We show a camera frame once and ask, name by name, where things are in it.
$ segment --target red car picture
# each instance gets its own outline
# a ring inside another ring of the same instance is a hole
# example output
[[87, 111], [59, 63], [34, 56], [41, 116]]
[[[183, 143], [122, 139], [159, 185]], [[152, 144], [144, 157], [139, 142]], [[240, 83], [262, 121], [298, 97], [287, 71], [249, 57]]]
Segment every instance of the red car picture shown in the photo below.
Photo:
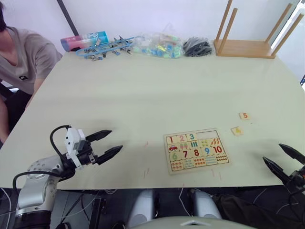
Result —
[[171, 147], [170, 147], [170, 150], [171, 151], [173, 151], [173, 150], [177, 150], [178, 148], [176, 147], [176, 146], [174, 146], [174, 145], [172, 145]]

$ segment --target puzzle board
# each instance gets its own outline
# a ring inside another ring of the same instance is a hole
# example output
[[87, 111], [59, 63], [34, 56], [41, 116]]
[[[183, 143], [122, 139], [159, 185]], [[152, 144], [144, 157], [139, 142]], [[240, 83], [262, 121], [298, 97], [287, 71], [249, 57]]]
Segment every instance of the puzzle board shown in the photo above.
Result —
[[164, 141], [170, 174], [230, 163], [216, 129], [165, 135]]

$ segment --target gray t-shirt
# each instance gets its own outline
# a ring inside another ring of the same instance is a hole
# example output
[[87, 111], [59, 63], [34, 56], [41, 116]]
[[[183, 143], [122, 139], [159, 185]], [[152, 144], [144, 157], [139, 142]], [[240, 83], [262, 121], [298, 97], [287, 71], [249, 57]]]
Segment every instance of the gray t-shirt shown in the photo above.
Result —
[[0, 55], [0, 79], [20, 90], [34, 93], [36, 79], [45, 79], [62, 55], [54, 44], [37, 33], [8, 27], [18, 55], [16, 66]]

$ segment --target white table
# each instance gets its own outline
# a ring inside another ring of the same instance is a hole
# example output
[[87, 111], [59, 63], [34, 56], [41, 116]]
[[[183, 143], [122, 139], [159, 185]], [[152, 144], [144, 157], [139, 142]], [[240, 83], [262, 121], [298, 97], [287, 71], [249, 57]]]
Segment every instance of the white table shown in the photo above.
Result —
[[[64, 124], [86, 135], [113, 130], [92, 144], [96, 154], [124, 148], [101, 166], [77, 171], [61, 189], [279, 185], [262, 156], [287, 174], [301, 167], [278, 143], [304, 153], [304, 98], [278, 58], [168, 60], [122, 53], [92, 62], [67, 53], [1, 149], [0, 187], [11, 187], [13, 177], [33, 161], [54, 155], [49, 135]], [[239, 112], [248, 112], [251, 121], [242, 121]], [[243, 136], [232, 134], [235, 126]], [[232, 165], [169, 175], [163, 135], [208, 128], [220, 131]], [[62, 152], [64, 134], [55, 135]]]

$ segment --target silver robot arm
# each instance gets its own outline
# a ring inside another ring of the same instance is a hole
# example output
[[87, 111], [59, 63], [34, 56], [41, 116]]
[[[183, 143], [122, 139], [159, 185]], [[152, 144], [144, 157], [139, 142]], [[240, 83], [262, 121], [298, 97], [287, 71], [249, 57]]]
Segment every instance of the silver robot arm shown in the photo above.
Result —
[[[106, 137], [110, 132], [103, 130], [85, 137], [82, 130], [67, 127], [65, 144], [68, 152], [35, 161], [26, 172], [26, 183], [18, 197], [15, 229], [50, 228], [58, 182], [71, 178], [75, 169], [82, 169], [83, 165], [101, 165], [121, 150], [122, 146], [116, 146], [100, 157], [93, 153], [91, 142]], [[14, 178], [13, 186], [21, 175]]]

